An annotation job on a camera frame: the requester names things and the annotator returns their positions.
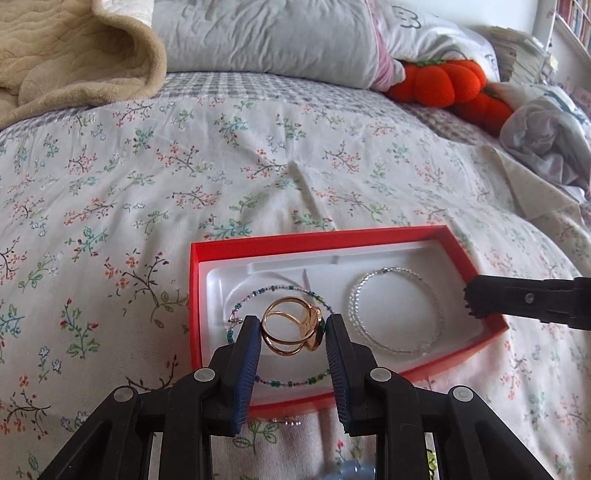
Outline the red Ace jewelry box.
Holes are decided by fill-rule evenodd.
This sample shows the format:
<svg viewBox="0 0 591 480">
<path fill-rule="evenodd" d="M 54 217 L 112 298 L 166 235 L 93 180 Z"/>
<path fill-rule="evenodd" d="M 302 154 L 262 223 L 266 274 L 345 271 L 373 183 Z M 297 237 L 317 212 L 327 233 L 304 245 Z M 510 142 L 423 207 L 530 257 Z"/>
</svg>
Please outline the red Ace jewelry box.
<svg viewBox="0 0 591 480">
<path fill-rule="evenodd" d="M 189 249 L 194 367 L 238 337 L 242 319 L 276 304 L 339 314 L 377 362 L 418 381 L 455 367 L 507 329 L 464 302 L 477 271 L 444 225 L 301 233 L 194 243 Z"/>
</svg>

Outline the crumpled grey white cloth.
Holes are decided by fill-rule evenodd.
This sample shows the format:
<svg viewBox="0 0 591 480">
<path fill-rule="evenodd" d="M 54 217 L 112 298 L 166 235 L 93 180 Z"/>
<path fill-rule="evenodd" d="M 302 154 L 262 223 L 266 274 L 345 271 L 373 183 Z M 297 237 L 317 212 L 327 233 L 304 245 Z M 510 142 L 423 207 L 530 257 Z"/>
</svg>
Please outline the crumpled grey white cloth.
<svg viewBox="0 0 591 480">
<path fill-rule="evenodd" d="M 493 91 L 513 109 L 499 134 L 504 149 L 577 201 L 588 201 L 590 119 L 586 113 L 558 86 L 495 83 Z"/>
</svg>

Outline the stack of books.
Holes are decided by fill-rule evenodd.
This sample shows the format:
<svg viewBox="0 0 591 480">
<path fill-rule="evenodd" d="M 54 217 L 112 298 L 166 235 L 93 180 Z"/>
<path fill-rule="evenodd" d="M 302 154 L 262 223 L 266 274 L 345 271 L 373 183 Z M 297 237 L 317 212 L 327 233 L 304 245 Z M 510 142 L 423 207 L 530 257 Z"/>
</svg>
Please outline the stack of books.
<svg viewBox="0 0 591 480">
<path fill-rule="evenodd" d="M 552 84 L 558 61 L 544 45 L 530 34 L 497 26 L 483 30 L 497 59 L 502 82 L 516 84 Z"/>
</svg>

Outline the orange pumpkin plush toy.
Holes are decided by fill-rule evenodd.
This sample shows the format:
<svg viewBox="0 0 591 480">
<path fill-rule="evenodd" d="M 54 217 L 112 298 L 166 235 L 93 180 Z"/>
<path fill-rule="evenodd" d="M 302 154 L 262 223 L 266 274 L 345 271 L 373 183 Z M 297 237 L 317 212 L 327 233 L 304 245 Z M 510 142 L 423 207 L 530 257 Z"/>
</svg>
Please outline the orange pumpkin plush toy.
<svg viewBox="0 0 591 480">
<path fill-rule="evenodd" d="M 482 67 L 472 60 L 432 60 L 404 63 L 406 78 L 392 86 L 386 96 L 399 103 L 448 109 L 493 137 L 514 110 L 487 90 Z"/>
</svg>

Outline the grey white pillow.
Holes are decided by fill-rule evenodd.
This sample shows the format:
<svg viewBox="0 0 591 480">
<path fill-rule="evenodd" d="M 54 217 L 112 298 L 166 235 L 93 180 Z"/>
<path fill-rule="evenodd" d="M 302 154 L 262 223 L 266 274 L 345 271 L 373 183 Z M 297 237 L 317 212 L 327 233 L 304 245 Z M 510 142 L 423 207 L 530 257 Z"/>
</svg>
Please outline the grey white pillow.
<svg viewBox="0 0 591 480">
<path fill-rule="evenodd" d="M 170 72 L 270 73 L 387 91 L 404 65 L 471 60 L 496 81 L 473 30 L 405 1 L 157 1 L 152 28 Z"/>
</svg>

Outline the beige fleece blanket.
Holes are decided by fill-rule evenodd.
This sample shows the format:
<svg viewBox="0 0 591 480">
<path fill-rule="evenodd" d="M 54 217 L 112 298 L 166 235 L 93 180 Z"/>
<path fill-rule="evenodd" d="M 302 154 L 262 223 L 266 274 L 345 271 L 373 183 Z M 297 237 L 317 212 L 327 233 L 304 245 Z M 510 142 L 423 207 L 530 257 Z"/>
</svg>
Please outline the beige fleece blanket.
<svg viewBox="0 0 591 480">
<path fill-rule="evenodd" d="M 151 1 L 4 1 L 1 125 L 155 95 L 165 47 Z"/>
</svg>

